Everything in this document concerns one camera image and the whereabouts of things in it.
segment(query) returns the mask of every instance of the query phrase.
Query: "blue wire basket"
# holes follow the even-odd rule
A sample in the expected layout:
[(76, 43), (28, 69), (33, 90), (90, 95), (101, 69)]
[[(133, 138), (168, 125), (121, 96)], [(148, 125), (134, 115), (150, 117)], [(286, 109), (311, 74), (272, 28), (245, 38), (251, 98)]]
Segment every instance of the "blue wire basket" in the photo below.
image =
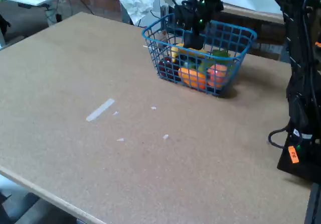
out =
[(217, 21), (200, 34), (201, 50), (184, 48), (184, 37), (192, 33), (175, 24), (169, 14), (149, 27), (146, 39), (152, 62), (160, 78), (219, 96), (236, 76), (256, 33), (248, 28)]

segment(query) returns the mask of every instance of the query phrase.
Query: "wooden table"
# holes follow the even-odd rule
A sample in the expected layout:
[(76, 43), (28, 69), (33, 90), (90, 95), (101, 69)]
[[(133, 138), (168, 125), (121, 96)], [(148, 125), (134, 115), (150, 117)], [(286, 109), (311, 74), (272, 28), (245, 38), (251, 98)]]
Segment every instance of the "wooden table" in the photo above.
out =
[(257, 12), (250, 9), (237, 7), (231, 4), (224, 3), (224, 12), (237, 16), (248, 17), (265, 22), (284, 24), (282, 14), (273, 14), (266, 12)]
[(1, 51), (0, 173), (88, 223), (303, 223), (310, 186), (266, 141), (290, 66), (248, 55), (216, 98), (157, 78), (144, 44), (78, 14)]

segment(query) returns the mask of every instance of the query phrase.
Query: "orange label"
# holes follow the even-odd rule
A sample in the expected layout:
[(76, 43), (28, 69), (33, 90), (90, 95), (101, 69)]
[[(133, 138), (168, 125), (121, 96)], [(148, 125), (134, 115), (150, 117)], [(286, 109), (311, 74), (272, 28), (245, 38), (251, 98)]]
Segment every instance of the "orange label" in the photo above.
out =
[(296, 151), (295, 151), (295, 148), (293, 146), (289, 146), (289, 153), (290, 153), (290, 157), (291, 157), (291, 160), (292, 160), (292, 163), (295, 164), (295, 163), (299, 163), (299, 158), (296, 154)]

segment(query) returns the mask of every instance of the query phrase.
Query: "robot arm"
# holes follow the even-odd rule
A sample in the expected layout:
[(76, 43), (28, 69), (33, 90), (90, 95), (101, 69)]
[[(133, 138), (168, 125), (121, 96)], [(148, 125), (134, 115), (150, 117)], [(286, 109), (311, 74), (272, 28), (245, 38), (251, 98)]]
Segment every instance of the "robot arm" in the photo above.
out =
[[(308, 22), (309, 13), (321, 7), (321, 1), (275, 1), (283, 11), (292, 76), (286, 91), (289, 123), (283, 129), (271, 132), (269, 142), (283, 149), (278, 169), (321, 184), (321, 76), (315, 68), (317, 62), (313, 57)], [(212, 14), (222, 10), (220, 0), (188, 0), (182, 5), (176, 4), (178, 24), (185, 30), (193, 30), (184, 38), (185, 47), (201, 49), (204, 39), (199, 33), (205, 29)], [(282, 131), (288, 132), (284, 146), (271, 140), (272, 135)], [(298, 163), (292, 162), (291, 155), (294, 154)]]

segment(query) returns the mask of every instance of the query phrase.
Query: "green fruit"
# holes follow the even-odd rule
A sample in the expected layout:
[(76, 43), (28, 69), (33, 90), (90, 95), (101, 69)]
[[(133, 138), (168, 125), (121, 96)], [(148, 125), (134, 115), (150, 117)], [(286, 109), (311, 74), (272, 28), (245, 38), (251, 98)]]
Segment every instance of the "green fruit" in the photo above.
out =
[(213, 66), (215, 64), (215, 60), (214, 59), (204, 59), (204, 61), (202, 61), (202, 63), (199, 65), (199, 68), (197, 69), (199, 72), (206, 72), (206, 70), (208, 68), (210, 68), (211, 66)]
[[(212, 55), (215, 57), (231, 57), (231, 54), (228, 53), (227, 50), (213, 50)], [(222, 65), (228, 65), (230, 60), (216, 60), (216, 63)]]
[(183, 67), (185, 67), (187, 69), (196, 69), (196, 63), (195, 62), (185, 61), (184, 64), (183, 64)]

